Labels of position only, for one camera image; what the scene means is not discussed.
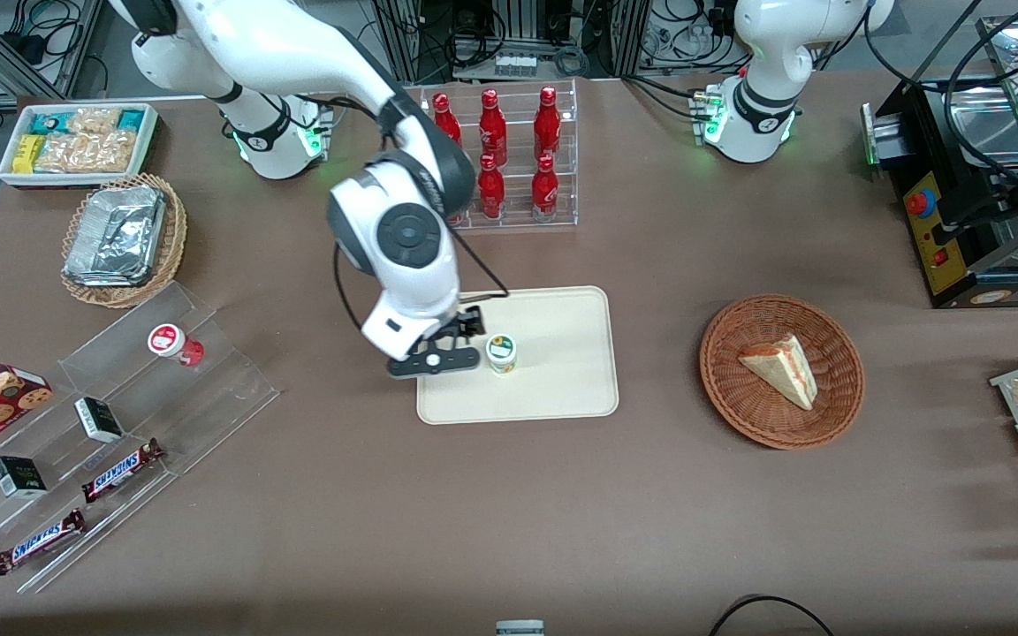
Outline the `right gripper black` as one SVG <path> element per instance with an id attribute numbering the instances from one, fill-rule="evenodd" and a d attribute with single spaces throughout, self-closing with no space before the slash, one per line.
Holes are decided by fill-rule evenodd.
<path id="1" fill-rule="evenodd" d="M 444 329 L 433 333 L 431 337 L 422 337 L 413 344 L 401 360 L 421 360 L 428 357 L 438 357 L 441 360 L 455 358 L 455 343 L 464 341 L 470 343 L 474 337 L 486 333 L 480 306 L 464 307 Z"/>

